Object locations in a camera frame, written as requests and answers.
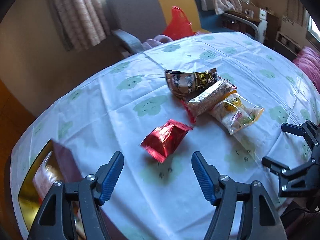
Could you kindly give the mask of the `clear yellow peanut snack bag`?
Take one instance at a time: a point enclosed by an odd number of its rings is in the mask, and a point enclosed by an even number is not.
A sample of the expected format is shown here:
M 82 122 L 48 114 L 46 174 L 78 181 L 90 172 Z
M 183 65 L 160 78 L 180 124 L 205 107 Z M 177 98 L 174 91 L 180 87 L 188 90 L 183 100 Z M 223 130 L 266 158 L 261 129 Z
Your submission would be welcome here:
M 255 105 L 238 93 L 230 94 L 208 113 L 219 121 L 230 135 L 256 122 L 264 108 Z

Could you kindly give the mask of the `shiny red foil snack pack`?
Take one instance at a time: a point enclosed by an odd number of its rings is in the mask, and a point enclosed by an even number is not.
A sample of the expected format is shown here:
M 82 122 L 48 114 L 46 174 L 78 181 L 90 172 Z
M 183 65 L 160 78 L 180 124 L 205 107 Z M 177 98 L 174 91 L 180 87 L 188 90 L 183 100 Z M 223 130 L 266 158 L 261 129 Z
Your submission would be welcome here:
M 163 163 L 192 130 L 193 127 L 170 119 L 163 126 L 156 127 L 140 145 L 153 159 Z

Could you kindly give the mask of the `red-ended sesame bar pack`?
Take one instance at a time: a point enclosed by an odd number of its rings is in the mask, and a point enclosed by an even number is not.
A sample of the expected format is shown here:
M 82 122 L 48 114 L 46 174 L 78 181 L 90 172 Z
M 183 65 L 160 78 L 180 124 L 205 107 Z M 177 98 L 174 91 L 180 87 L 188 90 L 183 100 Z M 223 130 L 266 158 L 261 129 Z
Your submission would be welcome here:
M 190 122 L 194 124 L 198 116 L 212 110 L 220 101 L 236 93 L 236 90 L 237 87 L 235 85 L 220 78 L 195 98 L 184 101 L 183 105 L 188 113 Z

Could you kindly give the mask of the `dark brown snack bag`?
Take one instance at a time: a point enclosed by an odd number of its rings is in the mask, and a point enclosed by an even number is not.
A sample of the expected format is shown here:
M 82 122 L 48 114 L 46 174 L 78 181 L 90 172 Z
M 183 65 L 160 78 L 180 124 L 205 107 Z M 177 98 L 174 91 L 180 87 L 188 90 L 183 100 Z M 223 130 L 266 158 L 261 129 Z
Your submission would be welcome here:
M 203 92 L 218 81 L 217 69 L 206 72 L 180 72 L 165 70 L 165 79 L 169 90 L 179 99 L 185 100 L 191 95 Z

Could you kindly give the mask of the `gold tin box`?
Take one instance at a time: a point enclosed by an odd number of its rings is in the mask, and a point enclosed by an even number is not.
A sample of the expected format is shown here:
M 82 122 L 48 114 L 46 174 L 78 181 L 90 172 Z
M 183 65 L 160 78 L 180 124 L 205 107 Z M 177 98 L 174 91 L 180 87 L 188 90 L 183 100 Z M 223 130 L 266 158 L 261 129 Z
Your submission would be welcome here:
M 55 181 L 71 183 L 81 179 L 71 150 L 49 140 L 31 163 L 18 193 L 18 203 L 27 230 L 31 229 L 42 201 Z

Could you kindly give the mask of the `pink fuzzy blanket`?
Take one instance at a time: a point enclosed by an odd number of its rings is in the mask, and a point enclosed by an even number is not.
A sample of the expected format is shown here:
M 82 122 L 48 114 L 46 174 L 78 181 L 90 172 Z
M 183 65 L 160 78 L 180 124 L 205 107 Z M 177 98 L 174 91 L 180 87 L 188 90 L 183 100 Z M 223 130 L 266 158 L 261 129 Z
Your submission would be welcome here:
M 319 54 L 310 47 L 304 47 L 298 56 L 294 59 L 294 64 L 302 70 L 314 84 L 316 89 L 320 90 L 320 58 Z

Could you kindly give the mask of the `white cloud-print tablecloth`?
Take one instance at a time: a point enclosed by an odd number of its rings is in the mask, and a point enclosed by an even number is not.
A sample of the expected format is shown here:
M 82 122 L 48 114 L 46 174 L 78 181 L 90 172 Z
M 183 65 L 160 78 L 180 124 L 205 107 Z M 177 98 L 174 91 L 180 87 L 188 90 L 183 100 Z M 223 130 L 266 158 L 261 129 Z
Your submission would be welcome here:
M 133 55 L 61 97 L 12 150 L 15 215 L 27 237 L 55 180 L 79 181 L 116 151 L 124 167 L 101 211 L 128 239 L 202 239 L 214 213 L 191 166 L 199 151 L 232 180 L 263 186 L 278 212 L 270 157 L 311 158 L 283 123 L 319 123 L 319 92 L 292 62 L 241 33 L 192 36 Z

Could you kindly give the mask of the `cluttered wooden side cabinet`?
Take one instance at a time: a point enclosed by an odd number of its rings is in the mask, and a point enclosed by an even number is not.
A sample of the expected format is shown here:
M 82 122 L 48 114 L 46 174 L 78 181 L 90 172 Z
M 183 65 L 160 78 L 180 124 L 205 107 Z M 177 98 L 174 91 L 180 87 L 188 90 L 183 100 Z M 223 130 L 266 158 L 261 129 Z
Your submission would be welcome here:
M 268 48 L 294 61 L 304 48 L 318 51 L 318 40 L 312 30 L 312 19 L 299 0 L 286 0 L 285 11 L 276 15 L 268 8 L 260 8 L 253 3 L 241 3 L 242 12 L 229 14 L 256 24 L 259 40 Z

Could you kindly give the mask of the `red plastic bag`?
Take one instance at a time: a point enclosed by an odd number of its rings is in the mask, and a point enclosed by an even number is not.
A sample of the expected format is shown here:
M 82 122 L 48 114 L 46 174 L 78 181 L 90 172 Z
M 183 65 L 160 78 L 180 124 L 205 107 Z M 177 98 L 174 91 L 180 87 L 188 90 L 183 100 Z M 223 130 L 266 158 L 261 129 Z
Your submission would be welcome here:
M 174 41 L 195 35 L 195 32 L 192 30 L 192 23 L 181 8 L 173 6 L 171 15 L 171 21 L 164 30 L 163 35 Z

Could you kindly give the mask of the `pink cloth on sofa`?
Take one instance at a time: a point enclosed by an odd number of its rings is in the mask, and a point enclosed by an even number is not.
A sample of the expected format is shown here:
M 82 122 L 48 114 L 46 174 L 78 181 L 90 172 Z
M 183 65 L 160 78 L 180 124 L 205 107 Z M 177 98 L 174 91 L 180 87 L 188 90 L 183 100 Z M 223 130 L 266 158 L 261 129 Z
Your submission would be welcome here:
M 146 51 L 172 41 L 173 39 L 171 39 L 170 37 L 161 34 L 161 35 L 157 35 L 154 38 L 148 38 L 144 43 L 142 43 L 142 46 L 144 51 Z

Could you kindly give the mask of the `grey yellow sofa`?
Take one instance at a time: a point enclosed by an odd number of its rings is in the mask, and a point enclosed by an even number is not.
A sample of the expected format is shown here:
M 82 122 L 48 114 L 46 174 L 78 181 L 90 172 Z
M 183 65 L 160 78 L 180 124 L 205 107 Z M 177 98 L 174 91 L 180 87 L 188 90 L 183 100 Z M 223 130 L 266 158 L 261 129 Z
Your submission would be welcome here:
M 172 19 L 171 9 L 179 7 L 191 22 L 193 32 L 224 33 L 231 31 L 231 22 L 251 28 L 250 37 L 258 40 L 258 27 L 238 16 L 224 12 L 203 11 L 201 0 L 105 0 L 105 13 L 112 34 L 131 55 L 143 52 L 143 42 L 160 35 Z

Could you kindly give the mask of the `left beige striped curtain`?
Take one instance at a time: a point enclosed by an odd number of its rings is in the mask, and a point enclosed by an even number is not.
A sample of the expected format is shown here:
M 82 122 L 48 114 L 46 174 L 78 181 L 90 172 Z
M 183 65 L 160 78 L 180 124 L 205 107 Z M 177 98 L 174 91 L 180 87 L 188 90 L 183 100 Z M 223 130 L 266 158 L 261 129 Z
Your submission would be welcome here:
M 101 0 L 48 0 L 66 50 L 87 50 L 111 34 Z

